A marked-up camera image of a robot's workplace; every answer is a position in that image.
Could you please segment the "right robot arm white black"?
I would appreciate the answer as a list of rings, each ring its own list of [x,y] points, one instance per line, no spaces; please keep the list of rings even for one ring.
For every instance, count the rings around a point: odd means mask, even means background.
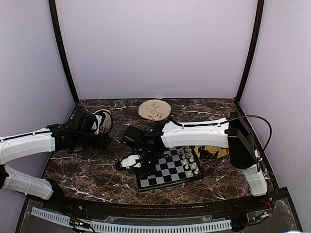
[[[248,207],[257,211],[267,202],[268,183],[260,167],[263,151],[258,149],[245,121],[248,117],[233,112],[229,118],[212,121],[156,121],[147,130],[129,126],[122,142],[133,152],[121,158],[117,167],[135,167],[148,174],[166,148],[212,146],[227,149],[231,165],[243,172],[253,195],[248,199]]]

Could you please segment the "gold metal tray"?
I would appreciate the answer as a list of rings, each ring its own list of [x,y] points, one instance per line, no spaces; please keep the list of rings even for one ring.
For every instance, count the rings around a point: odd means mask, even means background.
[[[210,162],[229,155],[229,149],[215,146],[195,146],[194,151],[201,163]]]

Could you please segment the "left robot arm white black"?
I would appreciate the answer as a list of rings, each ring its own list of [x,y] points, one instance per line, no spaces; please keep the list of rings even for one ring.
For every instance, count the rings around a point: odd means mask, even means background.
[[[109,110],[94,113],[78,110],[63,124],[48,125],[40,130],[0,139],[0,187],[49,200],[51,206],[63,212],[68,200],[58,183],[19,172],[8,162],[34,154],[76,149],[104,150],[112,141],[113,117]]]

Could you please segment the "black white chess board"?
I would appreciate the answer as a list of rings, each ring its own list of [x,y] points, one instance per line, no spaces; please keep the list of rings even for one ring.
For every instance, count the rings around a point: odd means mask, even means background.
[[[179,147],[166,148],[163,151],[163,156],[155,163],[154,173],[147,176],[142,176],[138,172],[136,172],[139,192],[159,189],[180,183],[192,182],[204,177],[200,167],[199,159],[194,151],[194,147],[190,148],[197,162],[199,168],[199,175],[190,178],[186,178],[185,175],[178,175],[176,165],[181,165],[181,163],[179,162],[177,148]],[[156,184],[150,183],[150,180],[152,179],[156,180]]]

